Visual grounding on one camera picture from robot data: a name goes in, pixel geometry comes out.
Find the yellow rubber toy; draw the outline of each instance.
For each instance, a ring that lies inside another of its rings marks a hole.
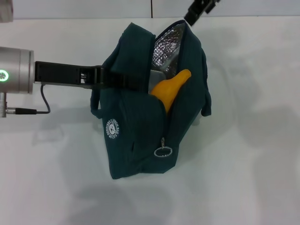
[[[165,111],[167,113],[169,112],[179,89],[191,76],[191,72],[188,69],[184,69],[172,79],[161,81],[153,88],[151,94],[164,103]]]

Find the insulated lunch bag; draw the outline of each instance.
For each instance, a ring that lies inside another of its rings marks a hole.
[[[122,75],[124,84],[93,90],[90,102],[91,112],[102,119],[112,178],[170,170],[196,116],[199,112],[211,115],[206,57],[199,39],[184,20],[157,38],[132,23],[102,67],[112,82],[120,82],[113,74]],[[150,92],[158,82],[184,69],[192,76],[167,114],[164,104]]]

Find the silver cylinder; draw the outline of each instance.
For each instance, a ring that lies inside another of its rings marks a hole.
[[[0,47],[0,92],[31,94],[34,65],[33,51]]]
[[[6,117],[6,93],[0,93],[0,118]]]

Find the metal ring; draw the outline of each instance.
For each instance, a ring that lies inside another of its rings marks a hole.
[[[158,151],[158,150],[163,150],[163,149],[168,149],[168,150],[170,150],[170,153],[167,154],[167,155],[161,155],[161,156],[159,156],[159,155],[157,154],[157,151]],[[168,146],[165,146],[165,147],[163,147],[163,148],[160,147],[160,148],[158,148],[158,149],[156,149],[156,150],[154,151],[154,155],[155,155],[156,157],[159,157],[159,158],[165,158],[165,157],[168,157],[168,156],[172,155],[172,153],[173,153],[173,149],[170,148],[170,147],[168,147]]]

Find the white table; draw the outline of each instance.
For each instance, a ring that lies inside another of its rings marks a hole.
[[[98,65],[130,22],[159,34],[174,21],[15,21],[0,24],[0,46]],[[0,224],[300,224],[299,27],[300,17],[199,20],[213,115],[189,129],[161,175],[112,180],[90,91],[46,86],[51,114],[0,120]],[[45,108],[38,85],[8,105]]]

